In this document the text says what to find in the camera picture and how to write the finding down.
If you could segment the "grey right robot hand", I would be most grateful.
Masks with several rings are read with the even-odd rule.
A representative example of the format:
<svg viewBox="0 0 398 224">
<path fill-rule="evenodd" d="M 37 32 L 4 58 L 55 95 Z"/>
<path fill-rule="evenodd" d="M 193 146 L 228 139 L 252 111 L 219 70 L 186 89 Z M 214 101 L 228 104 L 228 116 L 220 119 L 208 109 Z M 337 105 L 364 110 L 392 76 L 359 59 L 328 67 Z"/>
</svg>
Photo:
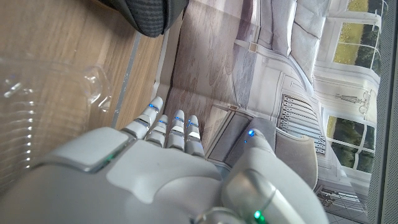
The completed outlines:
<svg viewBox="0 0 398 224">
<path fill-rule="evenodd" d="M 238 136 L 232 168 L 205 158 L 196 116 L 154 98 L 125 128 L 98 128 L 36 160 L 1 197 L 2 223 L 327 223 L 317 170 L 275 153 L 269 121 Z"/>
</svg>

